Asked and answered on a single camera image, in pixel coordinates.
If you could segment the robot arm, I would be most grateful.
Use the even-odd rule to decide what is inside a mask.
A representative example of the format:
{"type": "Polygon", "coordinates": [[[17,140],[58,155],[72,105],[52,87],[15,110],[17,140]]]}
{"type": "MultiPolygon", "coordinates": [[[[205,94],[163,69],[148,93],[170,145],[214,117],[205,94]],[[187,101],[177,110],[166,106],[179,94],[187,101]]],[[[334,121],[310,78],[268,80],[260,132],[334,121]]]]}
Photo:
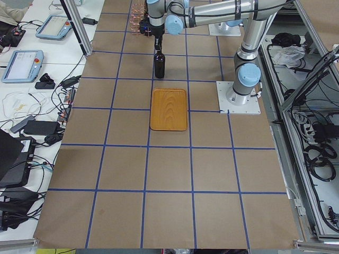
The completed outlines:
{"type": "Polygon", "coordinates": [[[235,57],[235,81],[226,92],[226,99],[236,106],[245,105],[261,71],[256,65],[258,49],[275,15],[288,1],[234,0],[201,6],[190,6],[189,1],[145,1],[144,18],[139,23],[140,33],[154,36],[155,76],[163,78],[165,57],[162,39],[165,32],[178,35],[185,28],[202,25],[225,26],[233,29],[247,20],[243,41],[235,57]]]}

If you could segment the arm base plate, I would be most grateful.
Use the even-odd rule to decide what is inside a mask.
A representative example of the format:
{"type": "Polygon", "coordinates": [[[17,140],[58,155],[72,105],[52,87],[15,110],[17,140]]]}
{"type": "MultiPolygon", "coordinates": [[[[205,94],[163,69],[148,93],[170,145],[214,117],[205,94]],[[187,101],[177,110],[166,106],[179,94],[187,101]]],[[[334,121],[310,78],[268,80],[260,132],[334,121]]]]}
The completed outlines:
{"type": "Polygon", "coordinates": [[[233,90],[233,81],[217,81],[219,111],[221,114],[248,114],[261,113],[255,88],[248,95],[238,95],[233,90]]]}
{"type": "Polygon", "coordinates": [[[239,25],[229,26],[227,23],[209,24],[209,35],[224,37],[240,37],[239,25]]]}

